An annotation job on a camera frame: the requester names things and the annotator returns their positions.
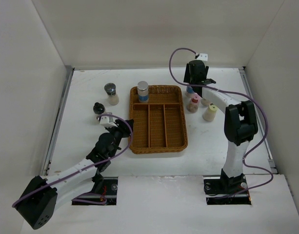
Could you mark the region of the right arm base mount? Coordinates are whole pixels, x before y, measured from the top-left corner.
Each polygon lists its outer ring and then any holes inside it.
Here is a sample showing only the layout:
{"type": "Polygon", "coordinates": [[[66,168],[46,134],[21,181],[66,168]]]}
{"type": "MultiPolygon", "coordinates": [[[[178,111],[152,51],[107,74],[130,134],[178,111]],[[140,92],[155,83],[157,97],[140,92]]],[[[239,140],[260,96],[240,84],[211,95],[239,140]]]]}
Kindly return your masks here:
{"type": "Polygon", "coordinates": [[[249,192],[241,192],[248,188],[244,174],[229,178],[222,171],[220,177],[205,177],[203,182],[207,205],[251,205],[249,192]]]}

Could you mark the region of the black knob grinder bottle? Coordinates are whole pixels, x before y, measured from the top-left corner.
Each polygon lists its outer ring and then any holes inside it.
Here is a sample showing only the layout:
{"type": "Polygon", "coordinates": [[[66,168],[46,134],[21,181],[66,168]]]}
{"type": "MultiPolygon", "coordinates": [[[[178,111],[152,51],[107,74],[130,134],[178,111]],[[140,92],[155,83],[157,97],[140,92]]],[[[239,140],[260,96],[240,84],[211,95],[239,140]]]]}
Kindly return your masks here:
{"type": "Polygon", "coordinates": [[[96,115],[101,115],[105,112],[105,107],[103,104],[99,103],[99,102],[96,102],[93,106],[93,112],[96,114],[96,115]]]}

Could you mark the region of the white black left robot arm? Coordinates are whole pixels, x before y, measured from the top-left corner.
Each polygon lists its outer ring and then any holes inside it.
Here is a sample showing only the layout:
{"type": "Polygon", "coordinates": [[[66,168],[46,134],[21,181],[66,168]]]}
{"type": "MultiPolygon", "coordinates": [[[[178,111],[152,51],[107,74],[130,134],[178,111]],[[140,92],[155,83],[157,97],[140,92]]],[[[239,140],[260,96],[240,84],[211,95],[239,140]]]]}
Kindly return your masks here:
{"type": "Polygon", "coordinates": [[[91,194],[102,190],[104,172],[124,150],[120,142],[133,136],[134,120],[116,118],[114,126],[101,134],[92,151],[71,168],[52,176],[35,176],[12,205],[34,230],[44,226],[59,205],[78,200],[83,189],[91,194]]]}

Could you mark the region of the grey dome cap shaker bottle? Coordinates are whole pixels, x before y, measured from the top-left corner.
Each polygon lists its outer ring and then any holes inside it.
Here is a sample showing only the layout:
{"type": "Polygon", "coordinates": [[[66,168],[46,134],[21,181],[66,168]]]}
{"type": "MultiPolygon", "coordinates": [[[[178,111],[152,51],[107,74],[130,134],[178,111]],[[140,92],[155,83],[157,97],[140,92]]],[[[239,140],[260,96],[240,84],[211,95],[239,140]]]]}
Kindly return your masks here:
{"type": "Polygon", "coordinates": [[[114,83],[107,83],[104,86],[104,90],[108,96],[108,102],[110,105],[117,105],[119,103],[119,97],[116,91],[116,85],[114,83]]]}

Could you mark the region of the pink cap spice bottle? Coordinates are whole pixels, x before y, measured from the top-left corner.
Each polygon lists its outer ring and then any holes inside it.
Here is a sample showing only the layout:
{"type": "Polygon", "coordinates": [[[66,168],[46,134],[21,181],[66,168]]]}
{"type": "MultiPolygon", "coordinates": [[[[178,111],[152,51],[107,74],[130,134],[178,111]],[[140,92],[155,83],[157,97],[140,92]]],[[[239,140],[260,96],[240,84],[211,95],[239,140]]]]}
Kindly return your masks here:
{"type": "Polygon", "coordinates": [[[200,97],[198,95],[192,95],[189,103],[186,106],[186,109],[190,112],[190,113],[195,113],[198,111],[199,108],[199,101],[200,101],[200,97]]]}

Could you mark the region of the blue label jar silver lid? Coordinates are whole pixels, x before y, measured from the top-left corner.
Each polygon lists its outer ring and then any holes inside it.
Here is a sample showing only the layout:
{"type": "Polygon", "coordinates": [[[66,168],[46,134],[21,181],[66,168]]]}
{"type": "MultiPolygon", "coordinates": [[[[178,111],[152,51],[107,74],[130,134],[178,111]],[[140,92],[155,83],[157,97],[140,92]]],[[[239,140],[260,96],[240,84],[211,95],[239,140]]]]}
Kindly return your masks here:
{"type": "Polygon", "coordinates": [[[137,85],[138,98],[140,103],[147,103],[149,100],[149,85],[146,81],[140,81],[137,85]]]}
{"type": "Polygon", "coordinates": [[[191,98],[193,95],[195,95],[196,93],[194,92],[193,88],[191,86],[186,86],[186,91],[185,91],[185,95],[188,98],[191,98]]]}

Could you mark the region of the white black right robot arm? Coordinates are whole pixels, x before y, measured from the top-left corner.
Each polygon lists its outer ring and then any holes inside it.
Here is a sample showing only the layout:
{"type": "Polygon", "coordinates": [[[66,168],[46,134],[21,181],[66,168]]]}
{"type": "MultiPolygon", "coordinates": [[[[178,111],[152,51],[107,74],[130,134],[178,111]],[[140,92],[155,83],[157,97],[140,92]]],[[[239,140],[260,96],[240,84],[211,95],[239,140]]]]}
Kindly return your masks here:
{"type": "Polygon", "coordinates": [[[258,132],[254,103],[250,100],[240,101],[211,84],[216,82],[207,78],[209,67],[201,60],[186,64],[183,82],[188,83],[195,93],[217,106],[225,115],[224,133],[228,140],[226,162],[222,173],[226,175],[219,181],[220,189],[225,193],[237,187],[236,177],[243,174],[242,159],[250,141],[258,132]]]}

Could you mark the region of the yellow cap spice bottle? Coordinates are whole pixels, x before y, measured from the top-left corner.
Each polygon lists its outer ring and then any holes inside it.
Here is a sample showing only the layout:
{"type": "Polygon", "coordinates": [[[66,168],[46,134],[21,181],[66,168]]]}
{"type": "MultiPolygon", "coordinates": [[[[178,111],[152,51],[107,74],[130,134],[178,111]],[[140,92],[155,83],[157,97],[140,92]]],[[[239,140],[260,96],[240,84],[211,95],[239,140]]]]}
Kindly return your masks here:
{"type": "Polygon", "coordinates": [[[212,122],[215,119],[217,113],[217,106],[213,103],[210,103],[206,111],[203,113],[202,117],[205,121],[212,122]]]}

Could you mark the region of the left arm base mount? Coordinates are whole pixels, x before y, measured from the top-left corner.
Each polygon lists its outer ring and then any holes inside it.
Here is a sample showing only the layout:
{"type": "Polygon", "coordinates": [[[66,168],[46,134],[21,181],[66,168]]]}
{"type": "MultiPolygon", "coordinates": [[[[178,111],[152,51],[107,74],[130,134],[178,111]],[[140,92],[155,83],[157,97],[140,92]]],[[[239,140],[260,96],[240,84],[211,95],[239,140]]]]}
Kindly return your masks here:
{"type": "Polygon", "coordinates": [[[117,204],[118,177],[103,177],[94,181],[91,191],[72,200],[73,206],[115,206],[117,204]]]}

